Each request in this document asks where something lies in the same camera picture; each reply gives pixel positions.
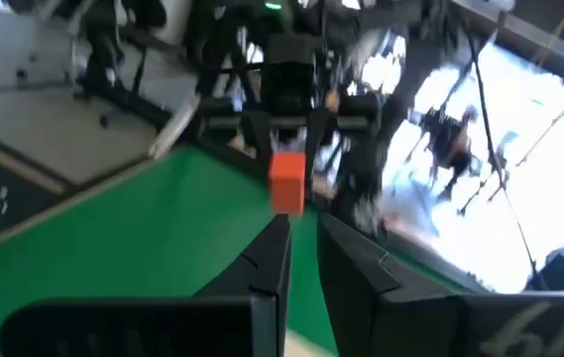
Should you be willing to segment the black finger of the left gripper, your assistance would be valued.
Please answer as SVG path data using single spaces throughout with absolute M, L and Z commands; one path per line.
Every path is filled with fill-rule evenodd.
M 245 143 L 256 150 L 257 160 L 269 160 L 273 154 L 270 119 L 263 111 L 249 111 L 242 116 Z
M 329 111 L 312 111 L 306 118 L 305 155 L 308 165 L 314 164 L 319 145 L 325 133 L 334 123 L 334 114 Z

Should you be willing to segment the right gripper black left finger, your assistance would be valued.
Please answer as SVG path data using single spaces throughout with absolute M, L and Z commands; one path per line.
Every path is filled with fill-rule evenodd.
M 288 217 L 275 216 L 195 295 L 218 311 L 204 324 L 205 356 L 282 356 L 291 265 Z

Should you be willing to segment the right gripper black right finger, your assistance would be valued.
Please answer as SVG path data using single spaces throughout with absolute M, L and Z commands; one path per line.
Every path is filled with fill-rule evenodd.
M 341 356 L 459 356 L 451 290 L 337 218 L 318 218 L 317 258 Z

